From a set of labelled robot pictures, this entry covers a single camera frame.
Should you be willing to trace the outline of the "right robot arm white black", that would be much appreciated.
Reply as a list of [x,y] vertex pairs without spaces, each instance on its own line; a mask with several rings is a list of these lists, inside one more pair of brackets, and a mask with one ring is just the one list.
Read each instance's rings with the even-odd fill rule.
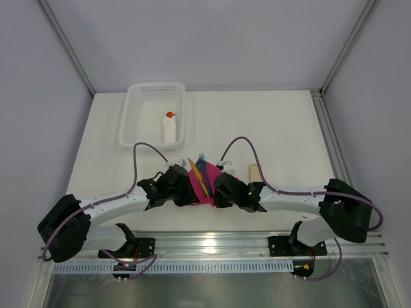
[[357,244],[367,240],[372,203],[342,180],[332,178],[327,185],[319,187],[271,189],[263,182],[245,184],[222,173],[213,185],[214,203],[218,208],[236,205],[249,213],[288,210],[313,214],[312,220],[296,222],[288,238],[298,255],[337,237]]

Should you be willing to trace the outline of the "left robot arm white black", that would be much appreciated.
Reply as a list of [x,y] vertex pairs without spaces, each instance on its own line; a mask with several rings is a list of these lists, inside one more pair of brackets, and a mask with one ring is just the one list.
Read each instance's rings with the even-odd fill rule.
[[126,214],[161,207],[167,201],[178,207],[199,201],[189,173],[180,165],[169,167],[158,179],[134,182],[133,188],[117,196],[81,201],[73,194],[65,195],[37,227],[45,244],[42,259],[67,261],[84,248],[97,226]]

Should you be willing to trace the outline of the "pink paper napkin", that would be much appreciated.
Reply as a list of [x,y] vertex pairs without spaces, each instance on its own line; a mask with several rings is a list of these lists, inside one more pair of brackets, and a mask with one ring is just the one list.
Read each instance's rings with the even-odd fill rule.
[[[220,166],[216,166],[214,164],[211,164],[210,162],[203,162],[201,160],[198,160],[196,162],[196,166],[198,165],[204,165],[205,164],[205,172],[207,175],[204,174],[202,170],[199,169],[201,175],[202,175],[202,182],[204,183],[205,187],[207,187],[206,184],[206,177],[209,180],[209,184],[211,187],[211,190],[213,193],[215,193],[215,188],[214,188],[214,181],[216,178],[222,173],[226,172],[229,173],[230,175],[236,177],[236,167],[231,161],[224,161],[222,162],[222,169],[220,169]],[[214,198],[212,197],[207,197],[200,182],[198,181],[198,178],[193,170],[191,170],[189,173],[189,180],[191,182],[191,186],[193,188],[194,193],[196,194],[198,201],[194,203],[194,205],[203,205],[203,204],[211,204],[212,206],[216,206],[214,202]]]

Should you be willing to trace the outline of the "gold metal knife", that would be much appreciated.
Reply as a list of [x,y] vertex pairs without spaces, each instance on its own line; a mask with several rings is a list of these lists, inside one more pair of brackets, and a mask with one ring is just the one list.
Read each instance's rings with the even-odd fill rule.
[[191,166],[191,169],[193,170],[193,172],[194,172],[194,174],[195,174],[195,176],[196,176],[196,178],[197,178],[197,180],[198,180],[198,182],[199,182],[199,184],[200,184],[200,186],[201,186],[201,188],[202,188],[205,196],[206,196],[206,197],[209,197],[209,193],[208,193],[208,191],[207,191],[207,188],[206,188],[205,184],[203,183],[202,175],[200,174],[200,171],[198,170],[198,168],[196,167],[195,163],[194,163],[190,158],[188,159],[188,161],[189,161],[189,164],[190,164],[190,166]]

